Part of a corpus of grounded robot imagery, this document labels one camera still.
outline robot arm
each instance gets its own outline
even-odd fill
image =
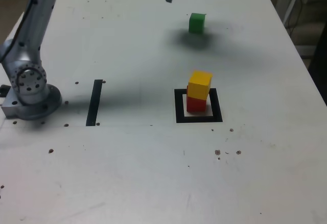
[[[2,105],[8,118],[38,119],[61,104],[59,90],[46,83],[40,59],[55,1],[30,0],[14,38],[0,47],[0,61],[12,86]]]

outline stacked cubes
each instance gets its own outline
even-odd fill
[[[205,112],[212,76],[208,72],[193,72],[187,89],[186,110],[188,112]]]

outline black line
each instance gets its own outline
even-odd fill
[[[222,122],[222,116],[218,101],[217,90],[211,88],[209,92],[212,116],[190,116],[185,117],[183,94],[186,94],[186,89],[175,89],[175,111],[176,111],[176,123],[208,123],[208,122]]]
[[[96,126],[98,108],[100,103],[102,80],[94,80],[90,106],[86,119],[86,126]]]

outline red cube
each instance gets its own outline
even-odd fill
[[[206,108],[206,100],[187,97],[186,110],[189,113],[205,112],[205,108]]]

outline wooden block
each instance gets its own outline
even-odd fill
[[[206,101],[210,91],[212,74],[194,71],[188,85],[188,96]]]
[[[205,112],[206,100],[196,99],[192,97],[186,98],[186,111],[189,113]]]
[[[204,30],[205,14],[192,13],[189,21],[189,33],[202,34]]]

